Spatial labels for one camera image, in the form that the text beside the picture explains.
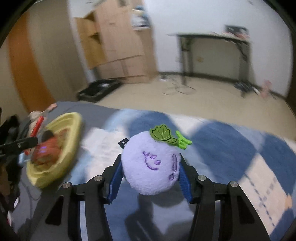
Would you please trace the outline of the purple plush toy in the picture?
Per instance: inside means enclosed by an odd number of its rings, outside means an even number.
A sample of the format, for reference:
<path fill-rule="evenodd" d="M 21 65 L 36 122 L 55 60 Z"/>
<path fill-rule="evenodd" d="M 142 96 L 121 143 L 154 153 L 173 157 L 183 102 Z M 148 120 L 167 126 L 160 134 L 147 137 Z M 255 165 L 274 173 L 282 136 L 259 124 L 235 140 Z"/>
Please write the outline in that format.
<path fill-rule="evenodd" d="M 132 136 L 121 153 L 127 183 L 141 195 L 170 190 L 180 174 L 179 150 L 191 144 L 179 131 L 173 135 L 165 124 Z"/>

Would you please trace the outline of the red white tube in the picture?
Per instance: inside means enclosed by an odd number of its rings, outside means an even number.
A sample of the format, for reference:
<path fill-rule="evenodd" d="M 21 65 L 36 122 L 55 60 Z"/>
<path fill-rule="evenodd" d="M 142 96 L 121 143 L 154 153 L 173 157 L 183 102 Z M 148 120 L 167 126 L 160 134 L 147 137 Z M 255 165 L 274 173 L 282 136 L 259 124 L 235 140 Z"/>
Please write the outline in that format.
<path fill-rule="evenodd" d="M 44 119 L 45 119 L 45 118 L 44 118 L 43 116 L 40 116 L 40 117 L 37 119 L 37 122 L 36 122 L 36 124 L 35 124 L 35 126 L 34 126 L 32 132 L 31 132 L 31 134 L 30 134 L 30 137 L 36 137 L 36 136 L 37 136 L 38 131 L 39 131 L 39 129 L 41 128 Z"/>

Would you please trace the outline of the yellow oval plastic tray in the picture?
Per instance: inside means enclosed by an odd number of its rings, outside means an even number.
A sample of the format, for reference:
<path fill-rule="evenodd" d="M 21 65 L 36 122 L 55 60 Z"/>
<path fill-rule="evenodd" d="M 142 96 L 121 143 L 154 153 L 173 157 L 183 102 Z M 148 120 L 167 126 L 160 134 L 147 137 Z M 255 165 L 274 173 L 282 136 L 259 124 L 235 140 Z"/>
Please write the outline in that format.
<path fill-rule="evenodd" d="M 43 128 L 53 137 L 41 141 L 30 153 L 26 172 L 33 186 L 45 188 L 66 174 L 74 162 L 82 126 L 81 114 L 65 113 Z"/>

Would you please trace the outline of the blue white checkered rug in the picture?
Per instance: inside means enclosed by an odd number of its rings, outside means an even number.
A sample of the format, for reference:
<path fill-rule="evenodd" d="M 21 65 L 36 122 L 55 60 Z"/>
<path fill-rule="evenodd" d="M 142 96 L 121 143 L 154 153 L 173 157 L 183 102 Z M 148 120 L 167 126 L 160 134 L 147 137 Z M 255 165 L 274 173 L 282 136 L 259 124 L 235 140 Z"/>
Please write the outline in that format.
<path fill-rule="evenodd" d="M 165 124 L 193 142 L 182 155 L 199 174 L 218 183 L 238 182 L 271 240 L 283 239 L 295 227 L 295 141 L 244 126 L 156 111 L 96 105 L 71 111 L 80 113 L 84 122 L 82 149 L 69 178 L 73 184 L 85 183 L 113 164 L 123 138 Z M 186 240 L 194 210 L 179 185 L 143 196 L 123 181 L 106 214 L 114 240 Z"/>

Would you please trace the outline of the black open case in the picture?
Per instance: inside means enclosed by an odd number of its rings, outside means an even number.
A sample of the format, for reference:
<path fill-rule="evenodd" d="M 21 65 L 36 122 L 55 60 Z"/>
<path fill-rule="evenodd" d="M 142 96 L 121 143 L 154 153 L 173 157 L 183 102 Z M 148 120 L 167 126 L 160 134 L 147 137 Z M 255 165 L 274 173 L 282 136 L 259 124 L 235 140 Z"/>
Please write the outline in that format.
<path fill-rule="evenodd" d="M 123 82 L 121 79 L 103 79 L 92 82 L 87 88 L 76 94 L 78 101 L 87 101 L 97 103 L 114 90 L 121 87 Z"/>

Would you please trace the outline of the wooden wardrobe cabinet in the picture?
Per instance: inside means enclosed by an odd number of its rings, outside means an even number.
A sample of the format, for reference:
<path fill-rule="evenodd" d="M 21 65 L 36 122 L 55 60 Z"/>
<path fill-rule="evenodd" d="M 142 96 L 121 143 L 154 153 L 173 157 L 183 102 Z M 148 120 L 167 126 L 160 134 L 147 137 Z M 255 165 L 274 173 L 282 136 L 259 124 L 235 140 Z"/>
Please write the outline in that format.
<path fill-rule="evenodd" d="M 132 28 L 132 10 L 143 3 L 98 1 L 86 16 L 74 17 L 87 68 L 102 79 L 147 83 L 158 75 L 152 28 Z"/>

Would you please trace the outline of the black folding table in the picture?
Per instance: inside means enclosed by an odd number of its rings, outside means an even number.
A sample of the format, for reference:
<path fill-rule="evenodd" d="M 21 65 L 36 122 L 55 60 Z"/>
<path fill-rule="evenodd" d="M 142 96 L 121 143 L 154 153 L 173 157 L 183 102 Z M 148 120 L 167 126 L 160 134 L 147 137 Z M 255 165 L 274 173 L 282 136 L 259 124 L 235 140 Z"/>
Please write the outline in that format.
<path fill-rule="evenodd" d="M 231 34 L 175 33 L 181 58 L 181 86 L 190 77 L 233 83 L 242 97 L 253 91 L 249 81 L 250 40 Z"/>

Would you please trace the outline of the white plastic bag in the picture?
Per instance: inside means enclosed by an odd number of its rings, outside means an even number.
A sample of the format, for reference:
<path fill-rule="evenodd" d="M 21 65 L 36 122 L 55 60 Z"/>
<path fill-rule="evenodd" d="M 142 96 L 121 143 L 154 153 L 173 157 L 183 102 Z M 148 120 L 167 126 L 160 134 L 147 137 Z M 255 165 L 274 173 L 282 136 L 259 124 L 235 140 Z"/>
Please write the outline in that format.
<path fill-rule="evenodd" d="M 151 24 L 149 22 L 149 17 L 143 6 L 136 6 L 132 10 L 132 28 L 135 31 L 141 31 L 143 29 L 150 29 Z"/>

